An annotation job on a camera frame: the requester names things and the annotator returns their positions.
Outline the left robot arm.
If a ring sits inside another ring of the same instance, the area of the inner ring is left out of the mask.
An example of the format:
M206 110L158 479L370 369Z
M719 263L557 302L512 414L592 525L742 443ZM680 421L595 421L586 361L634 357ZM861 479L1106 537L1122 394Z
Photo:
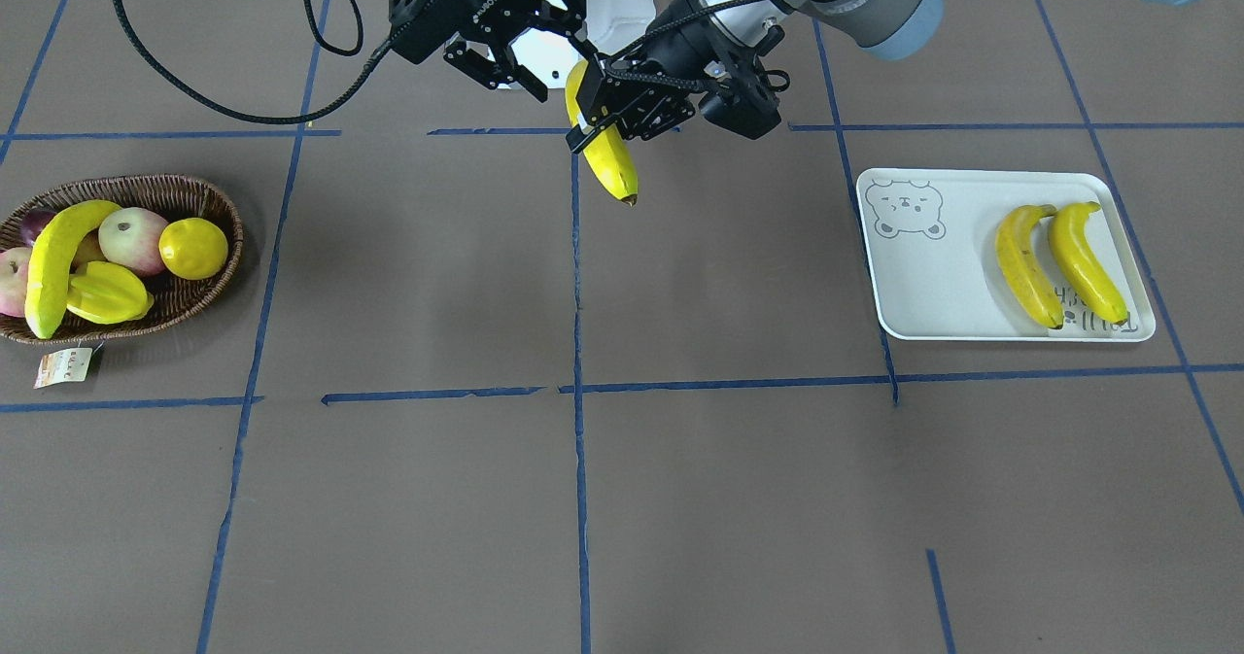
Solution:
M933 37L944 11L943 0L672 0L639 39L588 57L571 92L569 148L582 153L612 128L624 140L653 139L693 114L759 139L780 121L787 77L763 57L781 42L784 20L804 14L871 56L897 60Z

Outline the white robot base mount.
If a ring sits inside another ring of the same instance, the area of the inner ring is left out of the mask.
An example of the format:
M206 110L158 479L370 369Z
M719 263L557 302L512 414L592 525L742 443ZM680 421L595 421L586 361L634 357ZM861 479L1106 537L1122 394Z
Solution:
M618 52L644 34L656 17L653 0L586 0L587 39L605 53ZM581 58L569 39L551 31L530 30L514 40L516 60L550 88L564 88Z

